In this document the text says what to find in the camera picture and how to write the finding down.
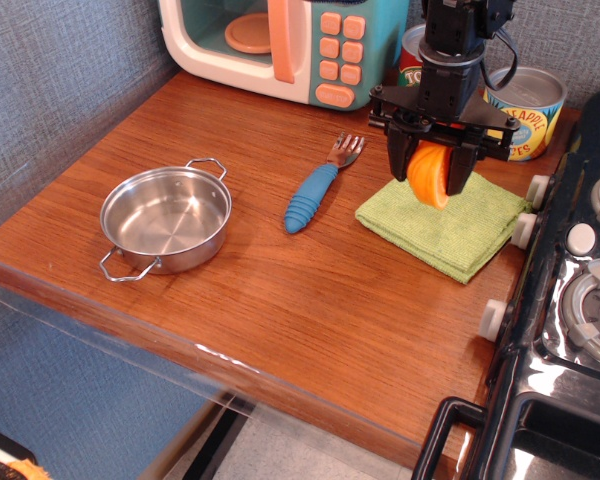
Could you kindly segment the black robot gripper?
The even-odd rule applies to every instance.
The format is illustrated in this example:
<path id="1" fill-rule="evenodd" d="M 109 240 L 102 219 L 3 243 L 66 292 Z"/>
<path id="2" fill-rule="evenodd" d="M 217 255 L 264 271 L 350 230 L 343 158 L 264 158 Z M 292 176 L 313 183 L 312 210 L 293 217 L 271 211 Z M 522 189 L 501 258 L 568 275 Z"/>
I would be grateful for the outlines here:
<path id="1" fill-rule="evenodd" d="M 415 87 L 377 85 L 370 92 L 369 123 L 384 129 L 390 170 L 398 181 L 419 141 L 452 149 L 446 193 L 460 194 L 478 159 L 507 160 L 513 134 L 520 122 L 484 102 L 477 91 L 486 79 L 485 51 L 447 55 L 433 49 L 419 51 L 421 81 Z"/>

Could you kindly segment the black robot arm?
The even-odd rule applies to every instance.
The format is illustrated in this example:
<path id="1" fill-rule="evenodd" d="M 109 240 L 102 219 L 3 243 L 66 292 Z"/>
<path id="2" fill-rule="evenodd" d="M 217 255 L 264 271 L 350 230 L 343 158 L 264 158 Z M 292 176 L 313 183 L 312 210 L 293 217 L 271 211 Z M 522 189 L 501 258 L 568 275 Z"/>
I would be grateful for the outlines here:
<path id="1" fill-rule="evenodd" d="M 418 51 L 421 80 L 415 87 L 371 89 L 369 122 L 383 128 L 392 175 L 407 178 L 408 167 L 426 142 L 449 148 L 444 192 L 462 192 L 476 163 L 508 159 L 516 118 L 485 102 L 477 88 L 504 88 L 514 68 L 492 83 L 485 66 L 486 41 L 499 38 L 517 46 L 504 25 L 513 17 L 510 1 L 425 1 L 426 28 Z"/>

